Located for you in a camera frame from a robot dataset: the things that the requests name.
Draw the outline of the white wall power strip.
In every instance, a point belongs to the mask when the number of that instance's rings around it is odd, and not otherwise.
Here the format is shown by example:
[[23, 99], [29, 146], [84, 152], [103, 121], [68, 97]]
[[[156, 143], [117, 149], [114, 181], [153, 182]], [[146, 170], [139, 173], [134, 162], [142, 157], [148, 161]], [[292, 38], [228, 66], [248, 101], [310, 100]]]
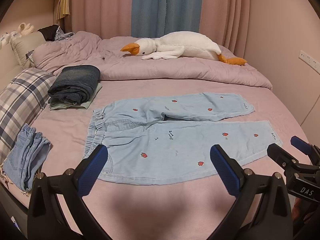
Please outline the white wall power strip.
[[315, 70], [318, 74], [320, 74], [320, 63], [316, 61], [313, 57], [309, 56], [304, 51], [300, 51], [299, 58], [309, 65], [313, 70]]

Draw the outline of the dark clothes at headboard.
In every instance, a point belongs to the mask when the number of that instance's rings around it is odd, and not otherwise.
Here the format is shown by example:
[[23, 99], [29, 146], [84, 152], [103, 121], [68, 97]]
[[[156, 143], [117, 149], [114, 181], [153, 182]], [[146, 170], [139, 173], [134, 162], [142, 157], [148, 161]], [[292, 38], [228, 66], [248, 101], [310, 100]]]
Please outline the dark clothes at headboard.
[[46, 41], [62, 41], [69, 39], [74, 35], [73, 32], [65, 33], [57, 24], [41, 28], [38, 30]]

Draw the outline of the white goose plush toy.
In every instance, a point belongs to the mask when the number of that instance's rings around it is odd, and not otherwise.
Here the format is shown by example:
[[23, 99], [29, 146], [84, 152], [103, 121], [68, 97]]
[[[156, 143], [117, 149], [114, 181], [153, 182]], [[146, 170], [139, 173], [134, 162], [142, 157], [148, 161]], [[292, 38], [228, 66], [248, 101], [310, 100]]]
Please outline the white goose plush toy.
[[217, 43], [206, 35], [192, 31], [176, 31], [159, 38], [140, 38], [123, 46], [121, 51], [140, 56], [143, 60], [196, 57], [238, 66], [247, 63], [240, 57], [226, 58]]

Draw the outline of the beige pillow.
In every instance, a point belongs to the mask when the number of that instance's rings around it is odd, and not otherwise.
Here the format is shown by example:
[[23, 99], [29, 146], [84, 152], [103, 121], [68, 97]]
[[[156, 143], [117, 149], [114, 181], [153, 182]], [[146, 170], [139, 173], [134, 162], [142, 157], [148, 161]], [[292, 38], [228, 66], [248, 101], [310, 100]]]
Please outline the beige pillow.
[[30, 60], [27, 59], [26, 54], [34, 50], [38, 46], [44, 44], [46, 41], [41, 32], [36, 31], [26, 36], [22, 36], [10, 42], [12, 50], [16, 56], [19, 65], [25, 69], [30, 67]]

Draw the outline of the folded light green garment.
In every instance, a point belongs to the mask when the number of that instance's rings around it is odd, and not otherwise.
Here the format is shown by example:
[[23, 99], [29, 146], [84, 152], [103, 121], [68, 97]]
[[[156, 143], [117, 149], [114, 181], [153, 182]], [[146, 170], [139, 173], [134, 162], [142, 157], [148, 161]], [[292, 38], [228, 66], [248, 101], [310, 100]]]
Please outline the folded light green garment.
[[52, 110], [61, 110], [61, 109], [88, 109], [88, 107], [91, 105], [92, 101], [96, 97], [97, 93], [102, 89], [103, 85], [101, 83], [98, 83], [97, 88], [95, 89], [93, 95], [89, 98], [88, 101], [83, 102], [81, 104], [71, 103], [67, 101], [61, 101], [59, 99], [52, 99], [50, 98], [48, 100], [49, 109]]

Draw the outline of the pink curtain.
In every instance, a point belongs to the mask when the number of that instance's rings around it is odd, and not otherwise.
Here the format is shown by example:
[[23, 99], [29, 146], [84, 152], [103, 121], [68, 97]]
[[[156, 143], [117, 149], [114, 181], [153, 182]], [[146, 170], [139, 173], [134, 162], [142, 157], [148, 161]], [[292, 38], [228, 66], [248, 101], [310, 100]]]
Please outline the pink curtain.
[[[66, 29], [87, 31], [101, 38], [131, 36], [132, 0], [69, 0], [71, 14]], [[245, 53], [249, 0], [202, 0], [198, 33], [228, 48]]]

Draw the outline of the plaid pillow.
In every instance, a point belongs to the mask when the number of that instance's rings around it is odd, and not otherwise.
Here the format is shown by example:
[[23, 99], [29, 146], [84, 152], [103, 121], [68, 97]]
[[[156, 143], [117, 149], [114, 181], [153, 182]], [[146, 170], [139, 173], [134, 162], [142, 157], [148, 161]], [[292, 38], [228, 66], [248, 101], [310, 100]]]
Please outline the plaid pillow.
[[48, 90], [56, 80], [52, 73], [28, 68], [1, 92], [1, 161], [12, 150], [24, 124], [31, 124], [45, 108]]

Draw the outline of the folded light denim pants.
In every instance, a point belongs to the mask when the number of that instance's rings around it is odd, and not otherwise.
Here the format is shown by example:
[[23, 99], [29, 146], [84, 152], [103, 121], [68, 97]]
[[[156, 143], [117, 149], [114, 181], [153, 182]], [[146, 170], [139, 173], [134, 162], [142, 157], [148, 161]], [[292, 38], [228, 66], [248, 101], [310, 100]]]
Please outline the folded light denim pants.
[[24, 124], [3, 163], [4, 175], [20, 190], [31, 191], [35, 174], [46, 160], [51, 147], [51, 142], [41, 132]]

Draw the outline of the light blue strawberry pants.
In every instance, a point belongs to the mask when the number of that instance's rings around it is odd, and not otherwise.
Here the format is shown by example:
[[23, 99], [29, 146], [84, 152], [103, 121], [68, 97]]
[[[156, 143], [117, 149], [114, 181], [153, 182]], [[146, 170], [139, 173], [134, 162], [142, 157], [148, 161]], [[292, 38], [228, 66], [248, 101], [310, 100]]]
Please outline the light blue strawberry pants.
[[108, 160], [99, 179], [113, 183], [169, 185], [213, 176], [213, 145], [240, 165], [263, 158], [270, 144], [282, 145], [269, 121], [236, 120], [253, 112], [239, 94], [114, 101], [93, 111], [84, 156], [105, 145]]

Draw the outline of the small white plush toy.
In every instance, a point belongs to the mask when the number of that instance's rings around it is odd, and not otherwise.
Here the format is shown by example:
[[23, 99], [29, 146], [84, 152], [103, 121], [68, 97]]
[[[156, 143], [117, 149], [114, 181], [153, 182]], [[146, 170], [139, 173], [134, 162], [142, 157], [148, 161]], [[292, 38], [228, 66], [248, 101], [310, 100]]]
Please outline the small white plush toy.
[[1, 35], [1, 48], [6, 46], [10, 41], [14, 41], [22, 36], [29, 35], [33, 33], [35, 27], [30, 23], [21, 23], [17, 30], [14, 30], [10, 33], [4, 33]]

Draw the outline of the pink duvet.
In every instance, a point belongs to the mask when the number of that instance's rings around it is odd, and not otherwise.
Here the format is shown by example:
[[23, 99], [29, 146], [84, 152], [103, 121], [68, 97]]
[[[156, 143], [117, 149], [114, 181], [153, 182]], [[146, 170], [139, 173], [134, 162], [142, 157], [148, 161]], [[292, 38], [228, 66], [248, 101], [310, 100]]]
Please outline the pink duvet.
[[196, 57], [143, 60], [121, 51], [135, 41], [130, 36], [102, 39], [79, 31], [67, 40], [38, 46], [33, 60], [36, 68], [54, 75], [67, 66], [93, 65], [100, 69], [101, 80], [198, 79], [272, 89], [270, 81], [249, 64], [237, 66]]

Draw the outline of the folded dark blue jeans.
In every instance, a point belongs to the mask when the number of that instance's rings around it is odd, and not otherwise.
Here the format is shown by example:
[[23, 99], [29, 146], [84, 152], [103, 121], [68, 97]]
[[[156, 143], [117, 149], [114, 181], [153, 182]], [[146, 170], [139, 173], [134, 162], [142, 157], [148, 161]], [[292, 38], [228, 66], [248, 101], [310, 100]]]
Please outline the folded dark blue jeans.
[[93, 65], [63, 68], [48, 90], [52, 99], [76, 105], [87, 102], [95, 92], [100, 79], [100, 70]]

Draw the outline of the blue curtain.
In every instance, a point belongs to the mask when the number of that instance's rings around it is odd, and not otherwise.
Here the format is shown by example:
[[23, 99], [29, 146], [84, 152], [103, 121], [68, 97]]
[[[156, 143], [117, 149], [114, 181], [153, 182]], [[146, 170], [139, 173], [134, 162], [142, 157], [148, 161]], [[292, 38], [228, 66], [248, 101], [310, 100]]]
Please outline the blue curtain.
[[156, 38], [175, 31], [198, 32], [202, 0], [132, 0], [131, 36]]

